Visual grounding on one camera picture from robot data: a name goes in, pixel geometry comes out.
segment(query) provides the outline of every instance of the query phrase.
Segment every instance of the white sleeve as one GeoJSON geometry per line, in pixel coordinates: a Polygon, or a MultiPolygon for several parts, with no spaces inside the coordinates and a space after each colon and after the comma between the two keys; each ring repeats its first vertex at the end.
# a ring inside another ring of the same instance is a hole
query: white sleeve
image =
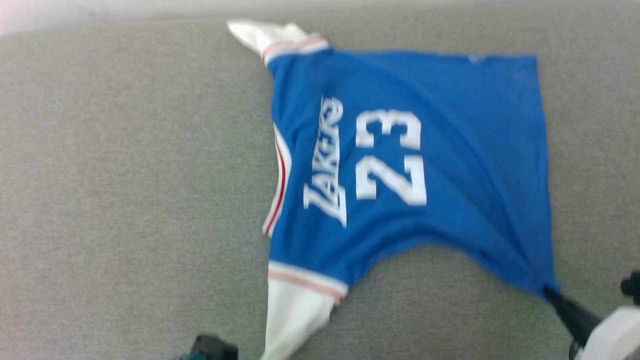
{"type": "Polygon", "coordinates": [[[230,20],[227,26],[244,46],[256,52],[267,64],[282,54],[308,54],[329,47],[319,34],[307,34],[297,25],[271,24],[250,20],[230,20]]]}

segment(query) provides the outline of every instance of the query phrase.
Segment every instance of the couch cushion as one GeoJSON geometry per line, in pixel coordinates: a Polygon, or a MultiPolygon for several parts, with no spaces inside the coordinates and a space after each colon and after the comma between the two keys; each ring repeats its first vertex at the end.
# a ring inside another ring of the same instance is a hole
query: couch cushion
{"type": "MultiPolygon", "coordinates": [[[[640,266],[640,6],[484,4],[262,15],[337,47],[534,51],[556,270],[601,315],[640,266]]],[[[0,354],[165,359],[264,342],[277,182],[271,80],[220,19],[0,38],[0,354]]],[[[379,264],[296,359],[564,359],[551,307],[464,255],[379,264]]]]}

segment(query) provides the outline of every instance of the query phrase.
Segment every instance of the white lettering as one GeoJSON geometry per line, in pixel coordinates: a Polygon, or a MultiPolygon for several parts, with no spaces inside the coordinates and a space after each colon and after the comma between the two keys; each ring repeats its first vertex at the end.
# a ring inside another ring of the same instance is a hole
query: white lettering
{"type": "Polygon", "coordinates": [[[342,103],[336,99],[322,99],[318,123],[318,139],[314,147],[311,169],[311,188],[305,184],[303,204],[317,206],[325,214],[347,226],[346,193],[338,183],[340,167],[340,136],[337,126],[342,118],[342,103]]]}

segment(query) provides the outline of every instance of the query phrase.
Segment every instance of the basketball jersey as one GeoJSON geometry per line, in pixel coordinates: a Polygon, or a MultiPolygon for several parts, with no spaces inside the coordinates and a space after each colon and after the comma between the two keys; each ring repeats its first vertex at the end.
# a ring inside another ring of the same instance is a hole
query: basketball jersey
{"type": "Polygon", "coordinates": [[[376,262],[423,243],[540,297],[558,287],[534,55],[343,51],[294,24],[230,30],[274,79],[263,359],[287,358],[376,262]]]}

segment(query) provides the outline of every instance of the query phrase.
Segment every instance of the black object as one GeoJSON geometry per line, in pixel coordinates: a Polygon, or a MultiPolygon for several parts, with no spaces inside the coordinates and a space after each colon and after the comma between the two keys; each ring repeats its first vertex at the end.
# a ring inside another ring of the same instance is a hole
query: black object
{"type": "Polygon", "coordinates": [[[191,355],[206,356],[207,360],[238,360],[238,347],[225,343],[215,335],[198,335],[191,355]]]}
{"type": "Polygon", "coordinates": [[[634,305],[640,305],[640,270],[631,273],[631,276],[622,280],[620,290],[623,294],[634,299],[634,305]]]}
{"type": "Polygon", "coordinates": [[[556,309],[556,313],[573,336],[573,340],[584,347],[589,335],[602,320],[580,304],[558,294],[553,289],[545,288],[545,296],[556,309]]]}

